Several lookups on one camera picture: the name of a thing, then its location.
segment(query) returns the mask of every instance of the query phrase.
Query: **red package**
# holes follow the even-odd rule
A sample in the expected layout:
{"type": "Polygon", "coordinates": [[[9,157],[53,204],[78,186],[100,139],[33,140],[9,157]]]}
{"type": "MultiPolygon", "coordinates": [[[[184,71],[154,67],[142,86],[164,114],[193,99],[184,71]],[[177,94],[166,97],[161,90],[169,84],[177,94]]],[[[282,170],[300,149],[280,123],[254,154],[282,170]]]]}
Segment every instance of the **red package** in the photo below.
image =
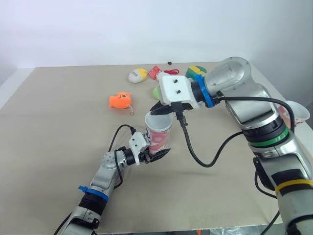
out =
{"type": "Polygon", "coordinates": [[[154,66],[150,72],[148,72],[148,75],[153,79],[153,80],[156,80],[157,78],[157,74],[159,72],[161,72],[162,70],[158,67],[158,66],[154,66]]]}

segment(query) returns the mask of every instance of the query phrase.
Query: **cup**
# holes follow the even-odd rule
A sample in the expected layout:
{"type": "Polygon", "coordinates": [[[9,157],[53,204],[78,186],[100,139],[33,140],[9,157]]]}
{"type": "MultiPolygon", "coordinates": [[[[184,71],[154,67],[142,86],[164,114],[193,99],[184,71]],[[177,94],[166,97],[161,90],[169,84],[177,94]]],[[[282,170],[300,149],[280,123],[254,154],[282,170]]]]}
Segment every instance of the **cup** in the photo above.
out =
{"type": "Polygon", "coordinates": [[[158,151],[169,148],[169,130],[173,123],[173,115],[151,115],[145,116],[146,136],[150,141],[149,151],[156,154],[158,151]]]}
{"type": "MultiPolygon", "coordinates": [[[[295,125],[303,123],[310,118],[310,112],[301,104],[294,101],[286,101],[294,114],[295,125]]],[[[288,111],[283,106],[278,106],[278,111],[285,124],[290,128],[290,117],[288,111]]]]}

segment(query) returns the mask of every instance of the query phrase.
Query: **white egg toy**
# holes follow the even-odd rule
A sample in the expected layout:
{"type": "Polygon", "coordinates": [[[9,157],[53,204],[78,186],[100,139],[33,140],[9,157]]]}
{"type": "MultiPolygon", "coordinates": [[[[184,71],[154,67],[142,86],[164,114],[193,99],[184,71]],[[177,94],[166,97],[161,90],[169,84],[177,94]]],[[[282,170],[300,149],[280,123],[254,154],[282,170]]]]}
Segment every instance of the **white egg toy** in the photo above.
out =
{"type": "Polygon", "coordinates": [[[131,73],[128,75],[128,80],[131,83],[138,83],[142,82],[147,77],[147,71],[144,69],[135,69],[131,71],[131,73]]]}

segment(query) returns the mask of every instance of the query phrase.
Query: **orange toy fish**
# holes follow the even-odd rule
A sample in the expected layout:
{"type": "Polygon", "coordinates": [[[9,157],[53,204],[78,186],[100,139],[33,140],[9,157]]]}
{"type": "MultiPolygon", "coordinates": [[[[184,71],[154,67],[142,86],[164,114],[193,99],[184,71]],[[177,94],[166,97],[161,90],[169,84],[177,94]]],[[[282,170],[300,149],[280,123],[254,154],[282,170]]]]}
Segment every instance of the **orange toy fish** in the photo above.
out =
{"type": "Polygon", "coordinates": [[[111,95],[109,99],[109,107],[116,109],[127,109],[131,104],[131,93],[127,92],[119,92],[116,96],[111,95]]]}

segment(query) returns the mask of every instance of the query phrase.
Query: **green ring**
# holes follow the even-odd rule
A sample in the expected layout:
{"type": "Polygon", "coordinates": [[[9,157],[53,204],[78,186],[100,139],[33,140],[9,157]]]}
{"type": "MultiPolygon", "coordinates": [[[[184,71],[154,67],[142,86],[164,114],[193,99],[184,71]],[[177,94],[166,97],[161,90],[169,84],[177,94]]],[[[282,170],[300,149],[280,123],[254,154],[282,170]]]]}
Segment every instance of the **green ring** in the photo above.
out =
{"type": "Polygon", "coordinates": [[[288,127],[285,128],[285,130],[278,136],[276,136],[273,139],[270,139],[268,141],[263,141],[263,142],[249,142],[253,147],[264,147],[268,145],[275,144],[281,140],[283,140],[289,133],[288,127]]]}

